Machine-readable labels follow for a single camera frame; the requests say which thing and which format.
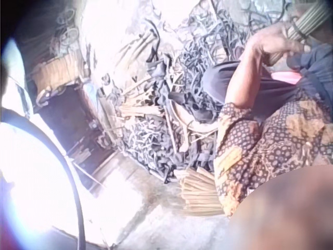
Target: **patterned fabric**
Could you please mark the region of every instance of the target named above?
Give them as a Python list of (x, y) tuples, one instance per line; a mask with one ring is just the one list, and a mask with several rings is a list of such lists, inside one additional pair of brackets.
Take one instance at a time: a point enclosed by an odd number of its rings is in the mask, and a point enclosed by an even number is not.
[(333, 164), (333, 124), (322, 102), (302, 90), (260, 127), (250, 109), (224, 105), (214, 160), (215, 184), (231, 216), (249, 191), (285, 172)]

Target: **person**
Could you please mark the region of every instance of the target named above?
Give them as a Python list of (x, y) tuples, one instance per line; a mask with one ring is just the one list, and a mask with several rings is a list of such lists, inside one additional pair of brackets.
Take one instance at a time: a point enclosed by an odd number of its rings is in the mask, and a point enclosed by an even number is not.
[[(284, 36), (289, 25), (281, 22), (259, 31), (240, 62), (218, 65), (203, 76), (204, 90), (224, 104), (214, 174), (228, 216), (248, 193), (280, 174), (333, 164), (332, 46), (310, 52)], [(263, 69), (274, 53), (302, 53), (293, 58), (304, 69), (297, 84), (273, 80)]]
[(333, 249), (333, 165), (311, 166), (256, 189), (230, 219), (221, 249)]

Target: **black cable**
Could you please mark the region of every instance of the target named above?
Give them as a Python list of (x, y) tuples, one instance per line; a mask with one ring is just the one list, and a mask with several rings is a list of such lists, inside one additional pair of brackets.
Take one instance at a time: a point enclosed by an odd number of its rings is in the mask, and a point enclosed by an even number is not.
[(75, 180), (72, 175), (72, 172), (68, 166), (68, 163), (64, 156), (61, 154), (59, 149), (56, 147), (56, 145), (50, 140), (50, 138), (41, 130), (39, 129), (35, 124), (33, 124), (31, 121), (29, 121), (27, 118), (20, 116), (18, 113), (6, 109), (1, 108), (1, 122), (7, 123), (9, 125), (12, 125), (18, 129), (21, 129), (28, 134), (32, 135), (39, 141), (41, 141), (47, 148), (58, 158), (60, 163), (62, 164), (67, 177), (69, 179), (69, 182), (72, 186), (72, 191), (74, 194), (74, 200), (76, 204), (76, 212), (78, 215), (78, 226), (79, 226), (79, 237), (78, 237), (78, 250), (85, 250), (85, 232), (84, 232), (84, 221), (83, 221), (83, 213), (82, 213), (82, 207), (80, 202), (80, 197), (78, 190), (75, 185)]

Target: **straw bundle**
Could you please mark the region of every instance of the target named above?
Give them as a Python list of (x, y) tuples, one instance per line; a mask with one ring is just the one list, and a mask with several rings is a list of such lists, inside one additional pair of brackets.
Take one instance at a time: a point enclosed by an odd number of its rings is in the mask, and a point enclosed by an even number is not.
[(219, 201), (214, 175), (198, 167), (197, 171), (174, 170), (180, 179), (181, 197), (185, 201), (183, 212), (191, 216), (213, 216), (223, 214)]
[[(331, 16), (330, 8), (323, 1), (313, 4), (296, 22), (295, 25), (305, 36), (309, 36), (318, 29)], [(294, 27), (289, 28), (287, 37), (291, 40), (302, 41), (303, 38)], [(268, 66), (272, 66), (280, 60), (281, 53), (274, 54), (270, 57)]]

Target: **dark pants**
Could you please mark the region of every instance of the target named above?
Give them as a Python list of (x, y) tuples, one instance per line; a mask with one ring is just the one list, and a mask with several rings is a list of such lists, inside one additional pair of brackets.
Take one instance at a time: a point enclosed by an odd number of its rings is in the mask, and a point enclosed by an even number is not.
[[(202, 77), (204, 91), (217, 102), (224, 104), (229, 81), (238, 64), (238, 61), (229, 61), (207, 69)], [(253, 114), (259, 121), (265, 120), (286, 102), (292, 101), (298, 88), (304, 89), (309, 96), (319, 93), (325, 104), (332, 109), (332, 45), (320, 45), (309, 54), (288, 58), (287, 65), (302, 75), (296, 85), (272, 79), (263, 68), (253, 107)]]

